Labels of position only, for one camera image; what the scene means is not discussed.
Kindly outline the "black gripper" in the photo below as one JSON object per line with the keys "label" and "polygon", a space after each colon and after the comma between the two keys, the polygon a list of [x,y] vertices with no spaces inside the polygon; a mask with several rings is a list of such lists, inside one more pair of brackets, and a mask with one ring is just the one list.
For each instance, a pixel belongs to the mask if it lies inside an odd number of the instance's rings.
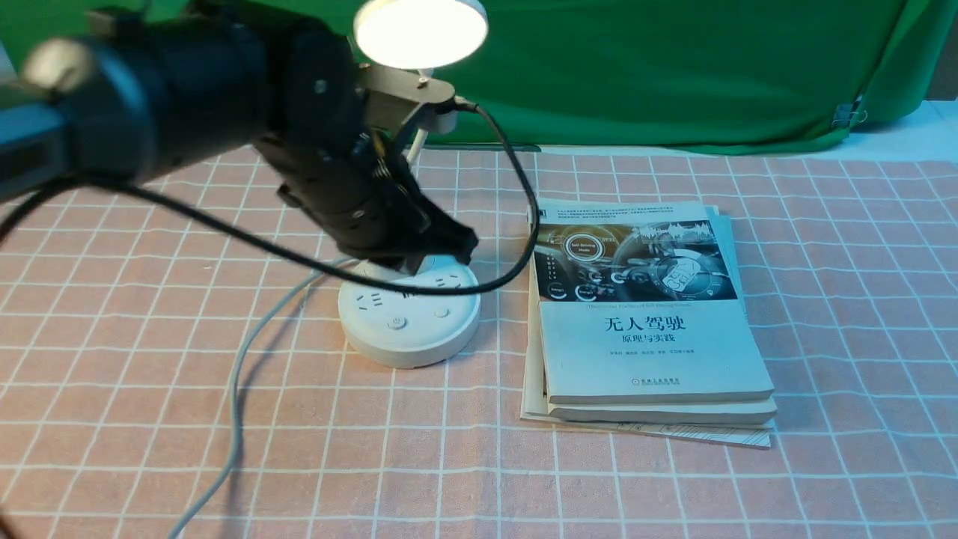
{"label": "black gripper", "polygon": [[475,230],[425,201],[403,149],[376,130],[290,129],[257,138],[254,149],[283,181],[278,197],[346,255],[405,274],[427,257],[472,262]]}

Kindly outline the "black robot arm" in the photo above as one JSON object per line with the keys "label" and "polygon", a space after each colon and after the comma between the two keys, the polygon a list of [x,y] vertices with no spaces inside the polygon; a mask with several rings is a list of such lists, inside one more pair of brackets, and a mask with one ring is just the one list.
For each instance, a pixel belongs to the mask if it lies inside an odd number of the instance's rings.
{"label": "black robot arm", "polygon": [[453,109],[449,83],[360,64],[322,20],[257,2],[87,21],[2,86],[3,202],[69,181],[143,184],[250,144],[278,197],[346,255],[407,273],[472,259],[475,230],[422,193],[403,155],[417,120]]}

